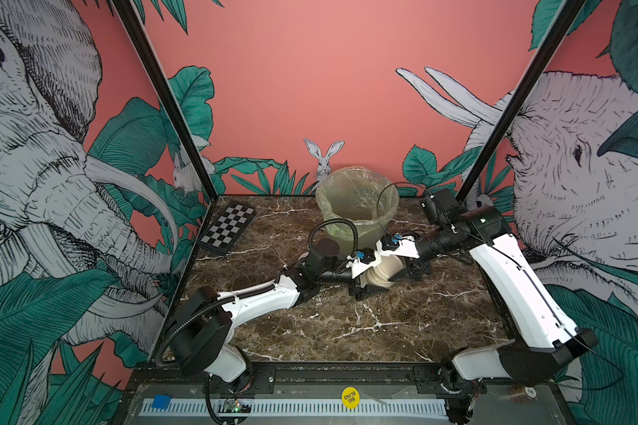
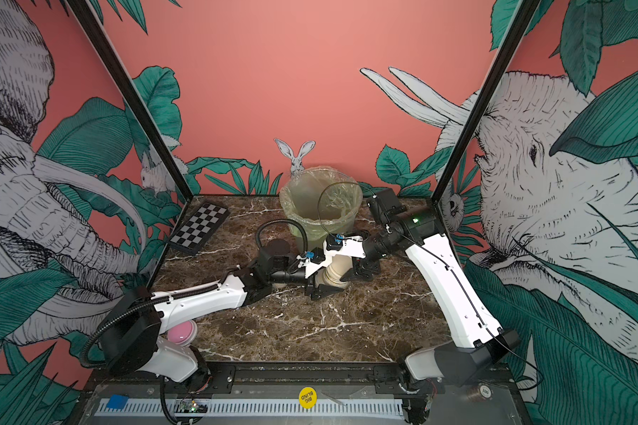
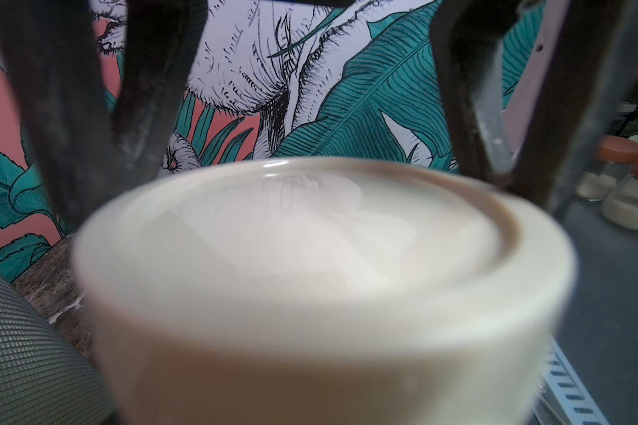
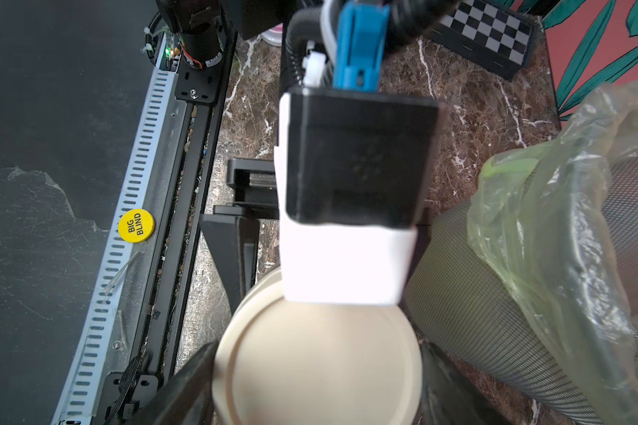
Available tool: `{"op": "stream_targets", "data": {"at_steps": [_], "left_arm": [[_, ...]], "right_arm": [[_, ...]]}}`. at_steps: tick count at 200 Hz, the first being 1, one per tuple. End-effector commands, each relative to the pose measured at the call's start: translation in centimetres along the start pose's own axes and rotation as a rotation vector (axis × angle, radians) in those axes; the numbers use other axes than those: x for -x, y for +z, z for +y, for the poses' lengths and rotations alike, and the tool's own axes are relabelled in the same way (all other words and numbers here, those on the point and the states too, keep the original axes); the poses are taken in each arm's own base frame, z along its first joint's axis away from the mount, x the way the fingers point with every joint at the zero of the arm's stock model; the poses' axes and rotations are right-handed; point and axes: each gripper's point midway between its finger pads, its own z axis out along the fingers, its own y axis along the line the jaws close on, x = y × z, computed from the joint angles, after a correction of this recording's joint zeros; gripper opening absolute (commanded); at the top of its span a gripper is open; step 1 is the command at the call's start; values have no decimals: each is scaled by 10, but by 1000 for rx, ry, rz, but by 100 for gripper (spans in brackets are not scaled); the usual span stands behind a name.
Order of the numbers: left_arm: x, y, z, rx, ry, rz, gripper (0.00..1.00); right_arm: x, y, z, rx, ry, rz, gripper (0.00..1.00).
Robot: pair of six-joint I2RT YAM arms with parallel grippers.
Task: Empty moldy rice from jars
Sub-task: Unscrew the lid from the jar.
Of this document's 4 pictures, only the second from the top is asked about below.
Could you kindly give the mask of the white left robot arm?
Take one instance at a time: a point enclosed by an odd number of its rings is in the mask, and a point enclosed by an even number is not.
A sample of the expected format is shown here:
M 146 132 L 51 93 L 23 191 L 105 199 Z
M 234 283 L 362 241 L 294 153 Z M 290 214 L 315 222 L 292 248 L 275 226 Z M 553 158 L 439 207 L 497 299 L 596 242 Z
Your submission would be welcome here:
M 104 368 L 112 376 L 144 371 L 177 383 L 206 378 L 207 365 L 197 349 L 169 340 L 170 331 L 211 313 L 254 304 L 276 284 L 302 285 L 312 299 L 344 289 L 342 277 L 352 267 L 351 258 L 322 249 L 293 256 L 287 248 L 285 241 L 273 240 L 246 267 L 230 268 L 219 280 L 190 289 L 132 290 L 86 341 L 81 364 Z

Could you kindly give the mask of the rice jar with beige lid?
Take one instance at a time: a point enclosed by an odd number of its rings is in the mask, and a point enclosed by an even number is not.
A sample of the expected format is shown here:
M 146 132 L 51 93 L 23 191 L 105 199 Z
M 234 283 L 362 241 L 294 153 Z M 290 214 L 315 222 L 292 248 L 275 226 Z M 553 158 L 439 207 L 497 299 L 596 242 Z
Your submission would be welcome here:
M 318 273 L 317 282 L 344 290 L 350 283 L 342 282 L 341 278 L 352 268 L 353 262 L 351 257 L 336 255 L 332 258 L 331 264 Z

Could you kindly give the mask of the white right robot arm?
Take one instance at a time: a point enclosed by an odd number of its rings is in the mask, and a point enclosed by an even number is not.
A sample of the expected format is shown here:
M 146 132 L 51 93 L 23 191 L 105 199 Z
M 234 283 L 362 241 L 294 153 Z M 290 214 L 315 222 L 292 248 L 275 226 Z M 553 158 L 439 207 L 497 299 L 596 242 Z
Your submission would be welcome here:
M 404 364 L 412 380 L 442 379 L 463 385 L 514 353 L 520 345 L 519 334 L 505 329 L 480 300 L 432 210 L 421 207 L 372 215 L 383 230 L 364 241 L 364 259 L 373 263 L 403 251 L 425 278 L 450 331 L 450 342 L 406 356 Z

